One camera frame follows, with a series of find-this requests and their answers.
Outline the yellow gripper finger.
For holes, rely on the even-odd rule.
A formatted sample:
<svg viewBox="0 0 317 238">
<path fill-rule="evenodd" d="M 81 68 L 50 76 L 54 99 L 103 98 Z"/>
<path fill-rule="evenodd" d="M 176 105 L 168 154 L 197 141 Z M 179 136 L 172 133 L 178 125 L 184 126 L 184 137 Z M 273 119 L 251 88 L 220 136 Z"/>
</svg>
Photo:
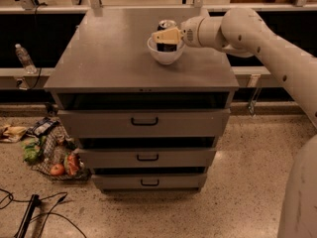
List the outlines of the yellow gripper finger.
<svg viewBox="0 0 317 238">
<path fill-rule="evenodd" d="M 152 33 L 152 39 L 157 44 L 177 45 L 182 37 L 183 34 L 177 27 Z"/>
</svg>

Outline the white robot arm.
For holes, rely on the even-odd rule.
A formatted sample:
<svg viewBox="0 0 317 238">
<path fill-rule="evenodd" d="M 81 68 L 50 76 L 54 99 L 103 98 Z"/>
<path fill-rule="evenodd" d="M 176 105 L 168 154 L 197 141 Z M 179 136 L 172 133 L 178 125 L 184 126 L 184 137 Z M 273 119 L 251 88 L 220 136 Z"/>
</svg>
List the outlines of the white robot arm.
<svg viewBox="0 0 317 238">
<path fill-rule="evenodd" d="M 255 10 L 232 8 L 222 17 L 192 17 L 152 33 L 152 40 L 256 57 L 317 127 L 317 59 L 274 33 Z M 317 136 L 295 156 L 277 238 L 317 238 Z"/>
</svg>

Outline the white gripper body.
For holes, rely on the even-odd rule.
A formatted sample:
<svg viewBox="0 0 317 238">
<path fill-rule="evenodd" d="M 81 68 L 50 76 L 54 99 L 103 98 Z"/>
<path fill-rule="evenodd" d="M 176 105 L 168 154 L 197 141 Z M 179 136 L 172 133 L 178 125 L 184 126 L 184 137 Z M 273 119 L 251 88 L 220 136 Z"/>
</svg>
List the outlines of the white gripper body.
<svg viewBox="0 0 317 238">
<path fill-rule="evenodd" d="M 182 39 L 189 47 L 202 48 L 202 44 L 199 41 L 199 29 L 203 20 L 202 16 L 197 16 L 180 24 Z"/>
</svg>

